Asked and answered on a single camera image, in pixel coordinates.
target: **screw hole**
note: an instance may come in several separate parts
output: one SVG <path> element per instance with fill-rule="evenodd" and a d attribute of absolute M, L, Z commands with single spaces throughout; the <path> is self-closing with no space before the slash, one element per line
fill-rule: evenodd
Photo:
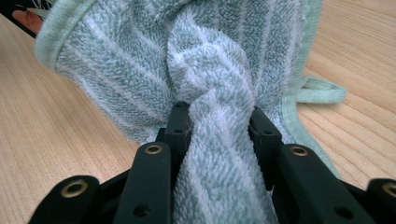
<path fill-rule="evenodd" d="M 136 217 L 146 217 L 150 213 L 150 208 L 147 204 L 141 203 L 134 208 L 134 215 Z"/>
<path fill-rule="evenodd" d="M 308 155 L 308 151 L 302 147 L 291 147 L 290 148 L 291 153 L 293 153 L 296 156 L 306 156 Z"/>
<path fill-rule="evenodd" d="M 154 146 L 148 146 L 145 149 L 145 152 L 148 154 L 157 154 L 160 153 L 163 150 L 161 146 L 154 145 Z"/>
<path fill-rule="evenodd" d="M 82 179 L 72 181 L 68 185 L 64 186 L 61 191 L 61 195 L 65 198 L 74 198 L 82 194 L 87 188 L 88 183 Z"/>
<path fill-rule="evenodd" d="M 353 213 L 349 209 L 347 209 L 345 207 L 334 207 L 334 212 L 338 216 L 346 218 L 346 219 L 352 219 L 353 218 Z"/>

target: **wood grain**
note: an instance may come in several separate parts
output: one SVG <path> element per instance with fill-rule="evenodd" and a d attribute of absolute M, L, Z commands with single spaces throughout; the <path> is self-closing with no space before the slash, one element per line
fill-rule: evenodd
<path fill-rule="evenodd" d="M 325 1 L 304 73 L 347 87 L 340 105 L 299 105 L 349 183 L 396 178 L 395 1 Z"/>
<path fill-rule="evenodd" d="M 34 40 L 0 17 L 0 223 L 26 223 L 59 181 L 126 169 L 137 144 L 70 81 L 37 63 Z M 396 178 L 396 2 L 326 0 L 305 74 L 348 88 L 299 114 L 345 181 Z"/>

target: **table surface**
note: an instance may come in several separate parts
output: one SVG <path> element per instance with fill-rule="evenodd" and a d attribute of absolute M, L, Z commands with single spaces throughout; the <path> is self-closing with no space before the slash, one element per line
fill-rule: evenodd
<path fill-rule="evenodd" d="M 137 143 L 70 81 L 35 60 L 34 43 L 0 17 L 0 223 L 25 223 L 72 175 L 105 181 Z M 302 123 L 346 182 L 396 178 L 396 1 L 325 0 L 304 74 L 348 88 L 339 105 L 298 105 Z"/>

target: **towel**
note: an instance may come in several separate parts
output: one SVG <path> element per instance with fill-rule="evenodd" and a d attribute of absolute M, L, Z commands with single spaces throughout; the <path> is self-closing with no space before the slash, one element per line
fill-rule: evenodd
<path fill-rule="evenodd" d="M 248 137 L 254 106 L 285 143 L 313 148 L 336 173 L 296 113 L 298 100 L 336 103 L 345 94 L 335 84 L 301 79 L 320 5 L 58 0 L 37 37 L 36 57 L 75 81 L 141 143 L 155 139 L 175 102 L 191 105 L 191 144 L 174 191 L 175 223 L 276 223 Z M 311 97 L 315 88 L 322 97 Z"/>

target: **white stripe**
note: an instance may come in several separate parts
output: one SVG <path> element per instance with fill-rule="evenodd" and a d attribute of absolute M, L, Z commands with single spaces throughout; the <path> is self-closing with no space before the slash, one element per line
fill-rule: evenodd
<path fill-rule="evenodd" d="M 166 82 L 159 77 L 152 74 L 149 70 L 145 67 L 140 65 L 135 61 L 135 59 L 125 52 L 116 42 L 110 40 L 108 36 L 106 36 L 99 28 L 99 26 L 94 22 L 93 18 L 89 17 L 88 15 L 84 17 L 84 22 L 87 23 L 88 27 L 90 28 L 91 32 L 95 34 L 99 39 L 105 41 L 105 45 L 108 49 L 112 50 L 115 54 L 120 55 L 122 58 L 125 59 L 125 62 L 129 63 L 133 68 L 135 68 L 139 73 L 143 74 L 148 79 L 151 79 L 153 82 L 160 85 L 160 87 L 164 90 L 168 90 L 168 85 Z"/>
<path fill-rule="evenodd" d="M 199 78 L 195 74 L 195 71 L 193 69 L 189 69 L 188 72 L 186 73 L 185 78 L 183 78 L 183 79 L 188 80 L 186 82 L 189 83 L 189 85 L 191 85 L 192 90 L 196 89 L 196 90 L 200 90 L 203 92 L 207 92 L 209 90 L 209 88 L 205 84 L 205 81 L 203 79 Z"/>
<path fill-rule="evenodd" d="M 249 84 L 247 82 L 246 76 L 244 76 L 244 74 L 240 73 L 240 69 L 239 68 L 233 66 L 233 62 L 228 58 L 228 55 L 224 52 L 224 50 L 223 50 L 223 48 L 221 46 L 207 42 L 205 28 L 201 29 L 200 27 L 198 27 L 198 25 L 195 24 L 195 21 L 193 20 L 193 17 L 192 17 L 192 14 L 191 14 L 190 10 L 187 11 L 187 14 L 188 14 L 188 21 L 190 22 L 191 27 L 194 28 L 195 32 L 197 33 L 198 38 L 203 43 L 203 46 L 197 46 L 197 47 L 194 47 L 193 49 L 186 49 L 186 50 L 184 50 L 182 52 L 183 56 L 185 55 L 185 53 L 189 53 L 189 51 L 192 51 L 192 50 L 198 49 L 198 48 L 204 48 L 205 46 L 207 46 L 208 49 L 211 49 L 211 48 L 215 49 L 217 54 L 218 54 L 218 56 L 219 56 L 219 59 L 222 61 L 222 64 L 224 66 L 226 66 L 227 69 L 230 70 L 230 72 L 235 73 L 237 76 L 241 76 L 242 77 L 241 79 L 244 82 L 242 87 L 247 88 L 248 89 L 247 92 L 250 92 L 251 84 Z"/>
<path fill-rule="evenodd" d="M 301 38 L 300 35 L 300 29 L 301 27 L 301 23 L 298 22 L 298 8 L 300 7 L 300 2 L 297 0 L 295 1 L 295 3 L 293 4 L 295 9 L 293 11 L 293 15 L 292 15 L 292 23 L 291 23 L 291 39 L 290 39 L 290 44 L 289 44 L 289 48 L 288 51 L 286 53 L 286 64 L 285 64 L 285 75 L 286 76 L 290 76 L 291 73 L 291 66 L 293 63 L 293 60 L 295 59 L 295 48 L 296 48 L 296 43 L 298 41 L 298 39 Z"/>
<path fill-rule="evenodd" d="M 220 117 L 218 119 L 219 121 L 219 128 L 222 130 L 221 131 L 221 142 L 224 145 L 224 148 L 229 149 L 227 152 L 230 153 L 230 158 L 232 159 L 233 167 L 236 167 L 235 171 L 238 171 L 239 176 L 235 176 L 235 179 L 244 179 L 244 181 L 241 181 L 240 183 L 243 184 L 243 189 L 251 189 L 254 186 L 254 182 L 251 176 L 251 172 L 248 169 L 248 165 L 250 164 L 245 164 L 242 159 L 237 155 L 236 150 L 234 146 L 237 146 L 238 144 L 231 144 L 233 142 L 233 135 L 230 134 L 230 131 L 233 131 L 230 126 L 228 125 L 227 115 L 224 115 L 223 117 Z M 262 204 L 260 203 L 259 200 L 259 195 L 256 194 L 258 190 L 248 190 L 247 194 L 249 196 L 249 200 L 251 201 L 251 206 L 255 209 L 260 208 L 260 213 L 257 213 L 257 219 L 256 220 L 265 220 L 264 216 L 264 211 L 262 208 Z"/>
<path fill-rule="evenodd" d="M 96 93 L 92 90 L 92 88 L 88 85 L 88 83 L 82 79 L 80 76 L 77 76 L 77 79 L 81 85 L 81 87 L 84 89 L 84 91 L 87 93 L 87 95 L 89 95 L 95 102 L 99 103 L 99 106 L 106 111 L 106 113 L 111 117 L 112 120 L 114 120 L 115 122 L 117 122 L 117 124 L 119 124 L 120 126 L 123 126 L 127 129 L 133 129 L 136 126 L 129 124 L 127 121 L 123 120 L 121 117 L 119 117 L 116 113 L 114 113 L 110 108 L 108 108 L 106 106 L 106 104 L 104 104 L 104 102 L 102 102 L 100 100 L 100 98 L 96 95 Z"/>
<path fill-rule="evenodd" d="M 262 44 L 260 45 L 260 55 L 259 55 L 259 71 L 258 71 L 258 75 L 257 75 L 257 82 L 256 82 L 256 88 L 255 88 L 255 94 L 258 94 L 258 90 L 260 87 L 260 84 L 262 83 L 262 73 L 264 70 L 264 66 L 265 66 L 265 60 L 264 60 L 264 56 L 265 56 L 265 51 L 266 51 L 266 46 L 267 46 L 267 42 L 268 42 L 268 35 L 271 32 L 271 19 L 273 18 L 274 15 L 274 11 L 275 11 L 275 6 L 276 6 L 276 0 L 271 0 L 268 2 L 268 4 L 270 5 L 270 9 L 267 13 L 267 15 L 265 16 L 265 29 L 262 31 Z"/>
<path fill-rule="evenodd" d="M 187 180 L 187 182 L 189 182 L 189 186 L 191 186 L 191 195 L 194 195 L 197 199 L 197 202 L 199 204 L 198 208 L 201 209 L 202 214 L 204 215 L 205 223 L 212 223 L 214 219 L 212 209 L 210 209 L 210 206 L 207 204 L 210 202 L 209 196 L 207 194 L 207 191 L 201 185 L 200 176 L 198 176 L 195 172 L 196 170 L 202 169 L 202 167 L 197 167 L 195 165 L 195 162 L 191 162 L 191 158 L 186 158 L 184 161 L 186 163 L 187 178 L 189 179 Z"/>
<path fill-rule="evenodd" d="M 176 52 L 176 49 L 173 45 L 169 45 L 169 51 L 177 60 L 177 62 L 182 65 L 183 67 L 190 67 L 188 64 L 185 63 L 184 58 L 185 55 L 195 55 L 195 51 L 199 48 L 207 48 L 207 49 L 215 49 L 217 52 L 217 56 L 219 57 L 222 65 L 224 65 L 230 73 L 233 73 L 234 76 L 241 77 L 243 84 L 241 85 L 242 88 L 245 88 L 247 92 L 251 92 L 251 83 L 247 81 L 248 74 L 246 74 L 246 70 L 233 65 L 233 62 L 229 59 L 228 55 L 224 52 L 223 48 L 219 45 L 212 44 L 212 43 L 204 43 L 203 45 L 196 46 L 192 49 L 183 50 L 182 53 Z"/>
<path fill-rule="evenodd" d="M 215 10 L 215 15 L 213 16 L 213 28 L 216 30 L 219 29 L 219 19 L 220 19 L 220 13 L 219 13 L 219 1 L 218 0 L 213 0 L 213 9 Z"/>
<path fill-rule="evenodd" d="M 137 26 L 135 26 L 135 22 L 134 19 L 131 18 L 130 19 L 130 23 L 132 26 L 132 32 L 136 33 L 137 37 L 143 41 L 143 43 L 145 43 L 148 47 L 150 47 L 151 49 L 153 49 L 154 51 L 156 51 L 158 54 L 160 55 L 164 55 L 165 51 L 163 50 L 163 48 L 161 48 L 160 45 L 156 44 L 152 39 L 146 37 L 145 35 L 143 35 L 143 32 L 140 31 Z"/>
<path fill-rule="evenodd" d="M 244 37 L 244 22 L 245 22 L 245 18 L 247 15 L 247 1 L 248 0 L 243 0 L 241 3 L 241 7 L 239 9 L 239 22 L 238 22 L 238 44 L 241 44 L 243 41 L 243 37 Z"/>
<path fill-rule="evenodd" d="M 66 47 L 68 48 L 68 50 L 71 50 L 73 52 L 76 58 L 80 59 L 85 66 L 87 66 L 95 73 L 95 76 L 93 77 L 99 77 L 109 88 L 113 89 L 117 94 L 120 94 L 132 105 L 135 105 L 140 111 L 147 113 L 150 117 L 161 122 L 166 121 L 162 114 L 157 113 L 152 108 L 149 108 L 149 104 L 142 102 L 140 99 L 134 97 L 134 94 L 123 90 L 117 83 L 111 81 L 109 78 L 107 78 L 107 76 L 104 76 L 102 74 L 102 71 L 99 71 L 95 67 L 93 67 L 92 64 L 94 62 L 90 60 L 89 57 L 82 55 L 80 52 L 78 52 L 77 49 L 73 48 L 70 45 L 66 45 Z"/>

